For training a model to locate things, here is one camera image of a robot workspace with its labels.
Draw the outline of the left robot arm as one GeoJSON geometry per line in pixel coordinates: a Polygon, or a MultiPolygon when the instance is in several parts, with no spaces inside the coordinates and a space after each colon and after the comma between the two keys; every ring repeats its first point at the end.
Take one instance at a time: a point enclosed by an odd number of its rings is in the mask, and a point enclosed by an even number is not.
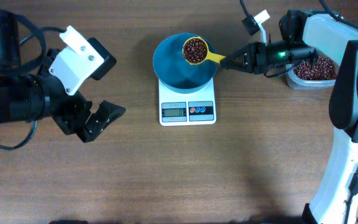
{"type": "Polygon", "coordinates": [[[92,113],[92,102],[79,89],[89,78],[102,79],[116,59],[97,39],[86,39],[72,26],[58,30],[64,49],[48,49],[46,31],[0,9],[0,124],[30,123],[31,139],[38,122],[51,117],[64,134],[94,141],[125,109],[102,101],[92,113]]]}

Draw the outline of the yellow measuring scoop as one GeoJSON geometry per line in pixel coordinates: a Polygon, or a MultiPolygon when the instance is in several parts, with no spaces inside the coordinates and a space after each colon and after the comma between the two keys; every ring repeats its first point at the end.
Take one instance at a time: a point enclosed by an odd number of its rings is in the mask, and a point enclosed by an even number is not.
{"type": "MultiPolygon", "coordinates": [[[[189,41],[190,39],[192,39],[192,38],[202,39],[202,40],[206,43],[206,45],[207,45],[208,53],[207,53],[207,56],[206,56],[205,60],[202,61],[201,63],[205,62],[206,60],[210,60],[210,61],[215,62],[215,63],[220,63],[220,61],[226,57],[226,56],[223,56],[223,55],[219,55],[219,54],[216,54],[216,53],[212,53],[212,52],[209,50],[208,43],[207,43],[203,38],[201,38],[201,37],[191,37],[191,38],[189,38],[188,40],[186,40],[185,43],[186,43],[187,41],[189,41]]],[[[188,62],[188,63],[189,63],[190,65],[199,65],[199,64],[201,64],[201,63],[193,64],[193,63],[190,63],[190,62],[188,62]]]]}

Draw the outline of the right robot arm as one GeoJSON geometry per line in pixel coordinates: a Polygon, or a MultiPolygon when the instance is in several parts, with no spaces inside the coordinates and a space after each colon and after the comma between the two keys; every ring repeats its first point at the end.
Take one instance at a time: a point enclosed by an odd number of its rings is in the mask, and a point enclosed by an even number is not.
{"type": "Polygon", "coordinates": [[[323,180],[298,223],[356,223],[358,208],[358,25],[324,8],[289,10],[279,22],[282,40],[262,38],[221,60],[221,67],[266,74],[293,69],[324,54],[339,66],[329,101],[332,152],[323,180]]]}

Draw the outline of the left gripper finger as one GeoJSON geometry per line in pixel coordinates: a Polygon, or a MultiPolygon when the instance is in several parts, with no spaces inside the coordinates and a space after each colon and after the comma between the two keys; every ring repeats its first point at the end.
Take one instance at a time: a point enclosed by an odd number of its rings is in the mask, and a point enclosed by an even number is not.
{"type": "Polygon", "coordinates": [[[90,115],[85,124],[75,131],[75,134],[83,143],[92,142],[125,112],[124,107],[103,100],[98,110],[90,115]]]}
{"type": "Polygon", "coordinates": [[[90,76],[93,80],[100,80],[115,66],[117,60],[96,38],[89,38],[88,42],[104,60],[90,76]]]}

